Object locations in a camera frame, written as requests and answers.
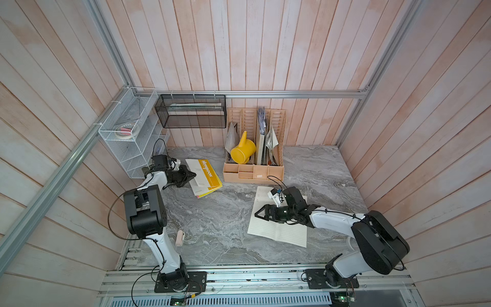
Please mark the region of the cream notebook orange cover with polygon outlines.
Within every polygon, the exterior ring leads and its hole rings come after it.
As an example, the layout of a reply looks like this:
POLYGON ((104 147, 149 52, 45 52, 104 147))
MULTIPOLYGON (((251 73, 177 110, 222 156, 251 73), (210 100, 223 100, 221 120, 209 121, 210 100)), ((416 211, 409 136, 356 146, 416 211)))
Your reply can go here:
POLYGON ((213 170, 196 171, 196 177, 190 181, 194 196, 203 198, 222 188, 222 182, 213 170))
POLYGON ((196 196, 206 194, 222 186, 217 173, 207 159, 186 159, 189 169, 196 174, 190 181, 193 193, 196 196))

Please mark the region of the cream lined notebook with holes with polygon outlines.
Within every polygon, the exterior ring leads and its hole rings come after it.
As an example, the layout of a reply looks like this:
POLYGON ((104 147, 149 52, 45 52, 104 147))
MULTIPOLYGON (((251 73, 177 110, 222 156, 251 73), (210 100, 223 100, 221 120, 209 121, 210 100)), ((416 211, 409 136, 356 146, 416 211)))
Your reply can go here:
POLYGON ((257 187, 253 203, 253 212, 251 213, 248 226, 248 234, 305 248, 307 245, 307 226, 264 221, 254 216, 255 212, 259 211, 264 205, 274 204, 267 195, 272 189, 273 187, 268 186, 257 187))

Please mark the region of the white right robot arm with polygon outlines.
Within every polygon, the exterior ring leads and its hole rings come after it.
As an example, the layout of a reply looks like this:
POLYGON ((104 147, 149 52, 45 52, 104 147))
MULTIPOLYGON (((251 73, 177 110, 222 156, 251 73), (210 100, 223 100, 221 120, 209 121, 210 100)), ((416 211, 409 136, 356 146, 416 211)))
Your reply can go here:
POLYGON ((309 205, 295 187, 271 189, 268 196, 274 203, 255 209, 254 217, 267 222, 332 230, 353 238, 358 245, 354 251, 331 259, 323 269, 306 270, 310 289, 357 285, 354 278, 368 271, 388 275, 410 252, 406 240, 379 211, 350 214, 309 205))

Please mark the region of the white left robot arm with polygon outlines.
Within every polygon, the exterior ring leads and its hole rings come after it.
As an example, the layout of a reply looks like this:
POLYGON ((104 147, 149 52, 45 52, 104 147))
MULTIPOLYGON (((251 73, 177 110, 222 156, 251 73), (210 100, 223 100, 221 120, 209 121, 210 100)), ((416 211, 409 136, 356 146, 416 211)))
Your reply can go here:
POLYGON ((196 177, 187 166, 165 154, 152 157, 153 165, 142 185, 124 193, 129 232, 143 240, 158 262, 156 282, 175 292, 188 286, 188 273, 181 256, 167 235, 168 216, 162 192, 181 188, 196 177))

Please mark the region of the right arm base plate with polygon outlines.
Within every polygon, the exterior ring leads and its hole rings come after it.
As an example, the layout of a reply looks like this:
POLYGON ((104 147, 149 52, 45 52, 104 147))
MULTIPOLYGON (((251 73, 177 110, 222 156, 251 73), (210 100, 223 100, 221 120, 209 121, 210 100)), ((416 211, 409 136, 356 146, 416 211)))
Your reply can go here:
POLYGON ((330 269, 307 269, 303 280, 308 283, 309 289, 357 289, 358 279, 355 277, 343 278, 330 269))

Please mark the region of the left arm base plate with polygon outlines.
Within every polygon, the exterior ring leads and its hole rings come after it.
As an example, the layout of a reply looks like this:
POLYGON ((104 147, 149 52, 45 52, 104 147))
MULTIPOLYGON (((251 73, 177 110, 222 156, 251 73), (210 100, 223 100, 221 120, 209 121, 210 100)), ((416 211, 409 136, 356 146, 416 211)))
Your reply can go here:
POLYGON ((205 271, 184 274, 177 271, 169 274, 159 273, 155 283, 155 293, 203 292, 206 290, 207 273, 205 271))

